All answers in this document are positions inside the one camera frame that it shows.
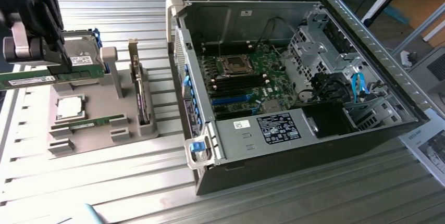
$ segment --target motherboard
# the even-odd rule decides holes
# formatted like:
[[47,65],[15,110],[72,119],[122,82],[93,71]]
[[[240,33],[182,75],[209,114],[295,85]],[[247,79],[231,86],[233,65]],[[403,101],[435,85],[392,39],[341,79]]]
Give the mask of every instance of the motherboard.
[[248,54],[202,55],[198,68],[216,120],[283,111],[296,100],[271,45],[259,44]]

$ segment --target white sticker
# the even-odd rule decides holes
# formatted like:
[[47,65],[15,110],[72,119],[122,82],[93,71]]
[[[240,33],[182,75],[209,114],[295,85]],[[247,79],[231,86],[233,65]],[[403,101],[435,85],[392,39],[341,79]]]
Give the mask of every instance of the white sticker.
[[72,62],[72,66],[81,66],[81,65],[90,65],[92,60],[90,60],[90,56],[73,56],[69,57],[70,62]]
[[38,82],[51,82],[54,80],[55,80],[55,78],[53,76],[31,77],[31,78],[25,78],[25,79],[10,80],[9,84],[11,86],[17,86],[17,85],[31,84],[31,83],[38,83]]
[[249,17],[251,16],[251,10],[241,10],[241,17]]
[[249,127],[248,120],[233,121],[235,129],[243,129]]
[[69,127],[69,129],[82,129],[82,128],[93,127],[93,126],[94,126],[93,123],[86,123],[86,124],[81,124],[77,126],[72,126],[72,127]]

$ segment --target power supply label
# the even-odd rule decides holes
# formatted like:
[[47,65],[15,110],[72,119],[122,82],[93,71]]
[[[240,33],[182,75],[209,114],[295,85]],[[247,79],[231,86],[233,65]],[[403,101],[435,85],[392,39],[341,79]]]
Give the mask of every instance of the power supply label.
[[267,144],[275,144],[300,138],[288,113],[256,118]]

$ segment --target metal table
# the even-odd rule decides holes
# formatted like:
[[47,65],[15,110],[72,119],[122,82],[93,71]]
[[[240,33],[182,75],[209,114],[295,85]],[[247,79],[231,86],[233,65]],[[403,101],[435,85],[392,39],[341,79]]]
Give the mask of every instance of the metal table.
[[65,29],[100,29],[104,46],[118,50],[121,69],[126,39],[138,38],[160,137],[47,159],[46,106],[38,103],[47,86],[7,92],[0,115],[1,223],[54,223],[76,202],[118,223],[445,222],[445,190],[398,140],[349,159],[194,196],[164,43],[164,0],[59,0],[59,7]]

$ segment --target ribbed aluminum surface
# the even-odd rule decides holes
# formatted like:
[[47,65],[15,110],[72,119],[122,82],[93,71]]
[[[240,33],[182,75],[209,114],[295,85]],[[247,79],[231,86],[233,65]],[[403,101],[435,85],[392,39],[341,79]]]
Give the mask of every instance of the ribbed aluminum surface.
[[121,69],[126,39],[138,39],[161,136],[47,160],[47,108],[38,103],[47,87],[21,89],[1,166],[0,223],[55,223],[74,202],[92,204],[105,222],[117,223],[445,223],[445,190],[396,140],[364,155],[194,196],[164,0],[59,0],[59,7],[65,29],[100,29],[104,46],[117,47]]

